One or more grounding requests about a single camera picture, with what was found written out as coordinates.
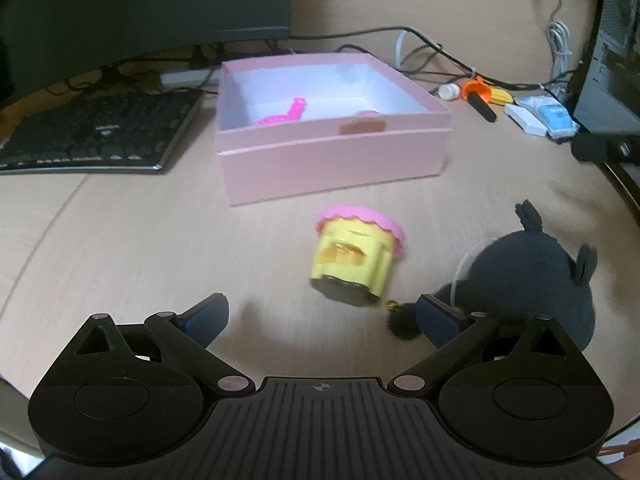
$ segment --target power strip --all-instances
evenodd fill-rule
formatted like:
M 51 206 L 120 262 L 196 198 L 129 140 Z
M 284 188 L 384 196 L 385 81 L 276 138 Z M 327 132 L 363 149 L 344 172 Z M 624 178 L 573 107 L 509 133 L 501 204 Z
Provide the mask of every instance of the power strip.
M 166 89 L 172 88 L 196 88 L 201 86 L 203 81 L 209 76 L 209 80 L 204 86 L 217 85 L 220 81 L 220 69 L 217 68 L 210 73 L 209 68 L 202 70 L 179 70 L 178 72 L 164 72 L 160 74 L 160 82 Z

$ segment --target computer keyboard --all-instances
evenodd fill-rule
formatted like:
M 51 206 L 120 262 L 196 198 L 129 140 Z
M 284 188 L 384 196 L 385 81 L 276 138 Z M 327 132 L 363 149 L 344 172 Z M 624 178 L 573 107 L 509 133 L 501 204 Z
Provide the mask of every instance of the computer keyboard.
M 202 95 L 128 92 L 38 112 L 0 149 L 0 174 L 162 170 Z

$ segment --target computer monitor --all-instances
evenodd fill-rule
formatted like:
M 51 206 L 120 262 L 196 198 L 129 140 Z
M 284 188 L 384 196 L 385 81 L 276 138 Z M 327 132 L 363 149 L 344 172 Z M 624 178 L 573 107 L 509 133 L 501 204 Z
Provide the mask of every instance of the computer monitor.
M 289 29 L 290 0 L 0 0 L 0 106 L 135 56 Z

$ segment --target open cardboard box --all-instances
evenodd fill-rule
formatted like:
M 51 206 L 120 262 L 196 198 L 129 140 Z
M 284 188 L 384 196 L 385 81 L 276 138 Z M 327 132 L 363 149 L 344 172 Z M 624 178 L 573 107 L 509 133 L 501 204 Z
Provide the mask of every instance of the open cardboard box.
M 306 100 L 299 121 L 256 126 Z M 357 115 L 373 111 L 377 114 Z M 369 54 L 223 64 L 216 149 L 231 204 L 440 174 L 451 113 Z

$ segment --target yellow toy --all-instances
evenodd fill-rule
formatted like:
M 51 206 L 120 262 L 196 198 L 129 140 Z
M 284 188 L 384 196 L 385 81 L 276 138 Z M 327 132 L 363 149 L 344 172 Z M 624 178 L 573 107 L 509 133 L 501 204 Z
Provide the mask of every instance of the yellow toy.
M 393 260 L 403 254 L 402 228 L 373 209 L 338 206 L 322 214 L 316 231 L 312 285 L 331 300 L 377 302 Z

